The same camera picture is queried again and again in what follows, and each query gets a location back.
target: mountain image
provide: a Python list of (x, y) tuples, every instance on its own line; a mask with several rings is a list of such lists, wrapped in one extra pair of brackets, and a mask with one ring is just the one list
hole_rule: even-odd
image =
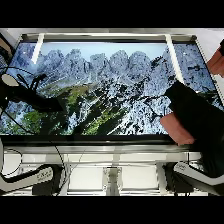
[[(174, 47), (185, 84), (223, 109), (197, 46)], [(46, 74), (37, 93), (56, 97), (63, 111), (39, 113), (24, 102), (10, 102), (6, 111), (27, 130), (42, 135), (167, 134), (159, 120), (172, 112), (170, 100), (164, 96), (175, 82), (168, 48), (154, 59), (141, 51), (128, 56), (119, 50), (109, 58), (105, 53), (92, 54), (89, 60), (82, 57), (80, 49), (71, 49), (66, 55), (52, 49), (45, 55), (40, 52), (36, 64), (32, 61), (34, 48), (20, 44), (10, 64), (33, 75), (17, 69), (7, 73), (15, 78), (21, 74), (28, 84)], [(0, 133), (28, 134), (4, 113)]]

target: display screen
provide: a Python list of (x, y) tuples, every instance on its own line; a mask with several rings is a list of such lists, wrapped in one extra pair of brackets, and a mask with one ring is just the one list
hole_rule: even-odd
[[(165, 91), (175, 82), (166, 43), (20, 43), (7, 74), (21, 74), (30, 85), (46, 74), (37, 93), (57, 98), (63, 111), (38, 112), (24, 102), (6, 111), (39, 135), (167, 134), (160, 118), (170, 112)], [(222, 109), (203, 58), (194, 44), (175, 44), (185, 84)], [(6, 114), (0, 134), (30, 135)]]

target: sky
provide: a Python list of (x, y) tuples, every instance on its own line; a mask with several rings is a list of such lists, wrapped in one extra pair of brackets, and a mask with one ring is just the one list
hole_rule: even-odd
[(103, 42), (58, 42), (43, 43), (41, 53), (47, 55), (50, 50), (61, 50), (64, 56), (72, 49), (80, 49), (82, 57), (90, 61), (93, 54), (104, 53), (108, 59), (119, 50), (124, 50), (130, 57), (135, 51), (146, 53), (150, 60), (162, 56), (167, 45), (165, 43), (103, 43)]

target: black cloth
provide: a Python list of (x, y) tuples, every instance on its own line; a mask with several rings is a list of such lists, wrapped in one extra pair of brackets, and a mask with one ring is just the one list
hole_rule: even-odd
[(194, 90), (176, 81), (165, 95), (183, 127), (196, 139), (192, 150), (200, 151), (209, 176), (224, 174), (224, 112), (210, 105)]

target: screen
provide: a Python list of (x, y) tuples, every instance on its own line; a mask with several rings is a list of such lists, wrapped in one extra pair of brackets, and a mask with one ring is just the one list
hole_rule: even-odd
[[(170, 112), (165, 91), (175, 82), (166, 43), (20, 43), (7, 74), (21, 74), (30, 85), (46, 74), (37, 93), (56, 97), (64, 110), (40, 113), (9, 102), (6, 111), (40, 135), (167, 134), (160, 118)], [(222, 109), (203, 58), (194, 44), (174, 45), (185, 84)], [(0, 134), (30, 135), (4, 113)]]

